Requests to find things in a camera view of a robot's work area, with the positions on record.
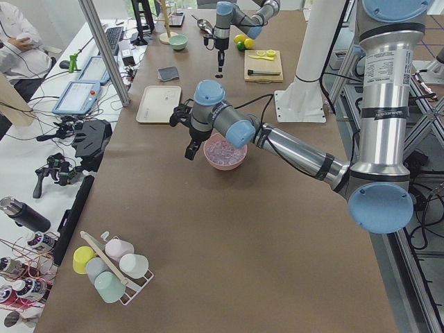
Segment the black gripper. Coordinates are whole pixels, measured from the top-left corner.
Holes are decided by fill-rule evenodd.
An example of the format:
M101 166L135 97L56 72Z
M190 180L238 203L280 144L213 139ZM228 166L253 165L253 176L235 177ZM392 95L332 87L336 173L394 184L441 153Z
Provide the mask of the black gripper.
M179 123L186 127L190 127L191 123L191 111L192 107L187 104L181 103L173 109L173 114L169 118L169 125L171 127L177 126ZM185 158L188 160L194 160L197 152L200 149L202 140L191 138L189 145L185 150Z
M214 42L212 47L209 46L210 40L212 40ZM204 42L204 46L207 50L209 50L209 51L211 51L213 49L218 50L218 72L222 73L223 66L225 63L225 50L228 49L229 39L228 38L220 38L220 37L217 37L213 34L205 34L203 36L203 42Z

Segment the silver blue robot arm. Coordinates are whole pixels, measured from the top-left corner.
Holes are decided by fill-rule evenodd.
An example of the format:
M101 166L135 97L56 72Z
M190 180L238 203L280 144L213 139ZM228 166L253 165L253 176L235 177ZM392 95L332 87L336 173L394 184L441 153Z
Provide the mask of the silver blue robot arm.
M204 35L204 45L214 40L218 51L218 72L223 72L225 51L229 47L230 27L236 26L247 37L255 40L268 20L280 11L280 0L255 1L260 9L248 16L239 6L230 1L218 1L216 4L216 23L210 34Z
M185 157L194 159L214 132L231 144L269 151L343 197L353 220L376 234L405 227L413 216L404 166L413 50L425 34L428 1L359 1L352 44L364 51L364 93L359 116L358 157L343 161L327 152L323 73L341 30L345 1L318 1L302 41L296 74L273 102L277 121L248 114L228 102L222 84L202 80L192 104L175 108L170 124L187 127Z

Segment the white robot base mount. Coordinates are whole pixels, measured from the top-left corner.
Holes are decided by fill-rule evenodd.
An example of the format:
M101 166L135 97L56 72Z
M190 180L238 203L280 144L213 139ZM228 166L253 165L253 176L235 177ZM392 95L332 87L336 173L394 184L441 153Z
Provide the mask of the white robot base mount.
M334 36L341 28L347 1L315 1L305 31L293 82L275 91L277 120L281 123L324 123L321 74Z

